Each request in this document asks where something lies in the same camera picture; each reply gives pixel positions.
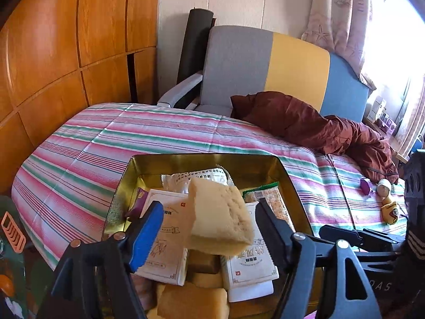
purple toy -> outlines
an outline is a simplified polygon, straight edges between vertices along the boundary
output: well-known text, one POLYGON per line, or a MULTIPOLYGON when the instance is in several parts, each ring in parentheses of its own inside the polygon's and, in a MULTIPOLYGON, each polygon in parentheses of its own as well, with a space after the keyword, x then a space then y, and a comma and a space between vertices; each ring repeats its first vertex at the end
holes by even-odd
POLYGON ((360 188, 365 196, 370 196, 373 193, 372 182, 366 177, 360 179, 360 188))

window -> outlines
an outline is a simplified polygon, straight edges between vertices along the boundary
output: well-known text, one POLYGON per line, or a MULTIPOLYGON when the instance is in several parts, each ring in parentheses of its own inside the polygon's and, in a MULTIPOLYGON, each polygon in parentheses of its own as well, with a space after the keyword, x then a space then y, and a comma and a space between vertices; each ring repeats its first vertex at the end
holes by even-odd
POLYGON ((393 119, 402 110, 408 90, 421 89, 414 83, 425 69, 424 34, 425 24, 408 0, 372 0, 364 71, 377 89, 368 101, 377 95, 393 101, 393 119))

purple snack package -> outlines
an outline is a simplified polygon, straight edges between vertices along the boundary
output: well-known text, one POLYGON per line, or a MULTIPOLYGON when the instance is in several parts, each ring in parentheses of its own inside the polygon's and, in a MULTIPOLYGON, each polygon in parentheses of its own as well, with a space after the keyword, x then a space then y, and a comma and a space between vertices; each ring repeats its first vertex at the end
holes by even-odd
POLYGON ((143 207, 145 206, 146 198, 149 192, 144 190, 143 188, 137 189, 137 196, 135 198, 135 202, 130 211, 128 211, 124 217, 128 218, 130 222, 136 221, 140 218, 140 214, 142 213, 143 207))
POLYGON ((370 196, 373 193, 372 182, 366 177, 362 177, 360 179, 360 188, 362 189, 363 194, 366 196, 370 196))

blue gripper pad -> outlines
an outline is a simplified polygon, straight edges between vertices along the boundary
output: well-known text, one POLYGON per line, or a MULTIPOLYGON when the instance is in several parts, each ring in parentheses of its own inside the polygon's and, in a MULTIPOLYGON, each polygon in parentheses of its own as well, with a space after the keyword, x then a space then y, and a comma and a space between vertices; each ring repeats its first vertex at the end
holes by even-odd
POLYGON ((154 200, 143 217, 131 223, 128 230, 132 225, 135 225, 135 227, 131 229, 127 240, 130 253, 130 261, 128 263, 130 272, 136 272, 146 262, 163 219, 164 207, 158 200, 154 200))

gold tin box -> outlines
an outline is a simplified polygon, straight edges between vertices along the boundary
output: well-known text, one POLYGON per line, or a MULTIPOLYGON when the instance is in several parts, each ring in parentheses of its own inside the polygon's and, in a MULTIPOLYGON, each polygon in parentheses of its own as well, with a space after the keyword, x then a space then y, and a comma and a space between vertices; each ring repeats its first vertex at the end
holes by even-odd
MULTIPOLYGON (((311 225, 292 181, 276 156, 239 153, 183 153, 133 156, 115 191, 103 229, 102 240, 117 231, 127 230, 124 215, 135 201, 137 187, 162 189, 161 175, 224 167, 239 190, 279 182, 279 191, 296 231, 312 234, 311 225)), ((321 270, 316 269, 308 313, 317 307, 321 270)))

